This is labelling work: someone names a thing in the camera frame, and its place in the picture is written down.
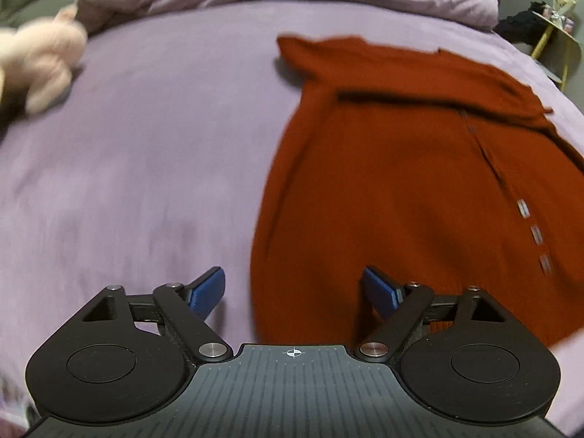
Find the rust red knit cardigan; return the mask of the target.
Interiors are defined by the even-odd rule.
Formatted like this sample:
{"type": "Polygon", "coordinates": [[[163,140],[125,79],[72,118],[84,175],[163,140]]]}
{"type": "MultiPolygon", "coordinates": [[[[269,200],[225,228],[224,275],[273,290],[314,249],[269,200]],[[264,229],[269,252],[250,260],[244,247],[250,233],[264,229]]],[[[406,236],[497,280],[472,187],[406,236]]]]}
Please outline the rust red knit cardigan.
{"type": "Polygon", "coordinates": [[[583,325],[583,158],[531,88],[446,50],[280,36],[301,101],[250,257],[257,338],[354,344],[375,266],[487,290],[541,342],[583,325]]]}

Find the black clothes pile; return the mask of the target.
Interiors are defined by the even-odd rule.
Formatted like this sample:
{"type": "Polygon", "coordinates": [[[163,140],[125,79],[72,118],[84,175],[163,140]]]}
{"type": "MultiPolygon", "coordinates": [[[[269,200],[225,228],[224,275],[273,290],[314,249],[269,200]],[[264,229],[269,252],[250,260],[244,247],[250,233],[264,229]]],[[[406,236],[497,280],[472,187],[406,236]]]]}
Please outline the black clothes pile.
{"type": "Polygon", "coordinates": [[[493,31],[509,43],[535,46],[548,27],[547,23],[538,18],[545,7],[545,2],[534,1],[529,9],[500,20],[493,31]]]}

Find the lilac bed sheet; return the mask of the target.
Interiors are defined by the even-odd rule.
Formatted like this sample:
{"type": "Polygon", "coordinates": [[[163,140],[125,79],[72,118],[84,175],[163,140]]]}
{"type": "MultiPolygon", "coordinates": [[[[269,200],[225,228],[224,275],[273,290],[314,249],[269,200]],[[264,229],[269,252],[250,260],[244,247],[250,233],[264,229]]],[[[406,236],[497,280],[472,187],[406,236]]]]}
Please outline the lilac bed sheet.
{"type": "Polygon", "coordinates": [[[583,424],[583,327],[546,347],[480,287],[438,294],[394,363],[259,340],[251,246],[304,79],[282,36],[446,50],[531,88],[583,152],[583,117],[500,36],[364,4],[263,0],[92,38],[67,99],[1,141],[1,357],[31,437],[562,437],[583,424]],[[193,363],[153,291],[226,276],[193,363]]]}

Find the yellow metal side table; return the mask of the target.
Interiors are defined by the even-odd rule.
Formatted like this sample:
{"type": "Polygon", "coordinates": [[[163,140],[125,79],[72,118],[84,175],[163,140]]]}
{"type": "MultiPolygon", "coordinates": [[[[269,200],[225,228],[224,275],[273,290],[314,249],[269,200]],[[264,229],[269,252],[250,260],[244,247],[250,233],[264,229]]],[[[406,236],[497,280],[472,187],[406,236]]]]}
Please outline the yellow metal side table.
{"type": "Polygon", "coordinates": [[[552,22],[537,12],[531,12],[538,22],[545,25],[541,37],[531,51],[531,59],[548,79],[564,93],[568,81],[579,67],[582,58],[582,43],[572,33],[566,32],[560,23],[552,22]]]}

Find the pink plush toy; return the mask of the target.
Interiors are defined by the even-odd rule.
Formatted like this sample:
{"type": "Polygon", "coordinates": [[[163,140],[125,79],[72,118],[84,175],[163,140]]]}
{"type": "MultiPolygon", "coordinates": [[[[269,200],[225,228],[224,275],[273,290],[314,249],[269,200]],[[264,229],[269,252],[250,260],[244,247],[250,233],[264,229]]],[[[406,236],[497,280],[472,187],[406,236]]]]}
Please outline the pink plush toy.
{"type": "Polygon", "coordinates": [[[88,35],[70,4],[57,16],[40,17],[1,30],[1,100],[24,99],[24,112],[43,113],[64,97],[88,35]]]}

